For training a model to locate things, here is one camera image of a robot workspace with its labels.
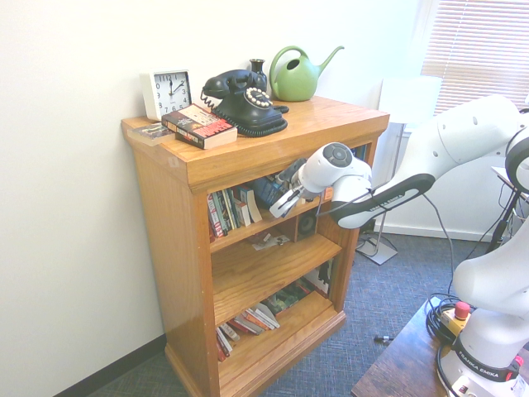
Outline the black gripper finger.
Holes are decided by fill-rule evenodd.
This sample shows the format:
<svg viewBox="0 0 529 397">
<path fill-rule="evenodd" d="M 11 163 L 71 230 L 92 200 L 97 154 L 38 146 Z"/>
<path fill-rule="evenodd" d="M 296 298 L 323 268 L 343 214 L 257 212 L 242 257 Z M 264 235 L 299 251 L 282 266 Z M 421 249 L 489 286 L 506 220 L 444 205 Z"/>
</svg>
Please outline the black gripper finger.
<svg viewBox="0 0 529 397">
<path fill-rule="evenodd" d="M 299 179 L 299 170 L 304 162 L 293 162 L 287 169 L 276 174 L 276 182 L 283 188 L 298 188 L 302 185 Z"/>
</svg>

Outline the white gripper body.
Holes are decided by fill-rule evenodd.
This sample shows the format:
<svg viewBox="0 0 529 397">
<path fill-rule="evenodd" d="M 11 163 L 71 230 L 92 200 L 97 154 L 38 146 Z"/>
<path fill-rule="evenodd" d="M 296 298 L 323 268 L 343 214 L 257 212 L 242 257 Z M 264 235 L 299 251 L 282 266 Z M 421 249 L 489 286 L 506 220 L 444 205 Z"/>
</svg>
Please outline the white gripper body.
<svg viewBox="0 0 529 397">
<path fill-rule="evenodd" d="M 270 208 L 269 211 L 275 218 L 284 218 L 297 205 L 300 199 L 305 199 L 309 191 L 303 186 L 289 189 Z"/>
</svg>

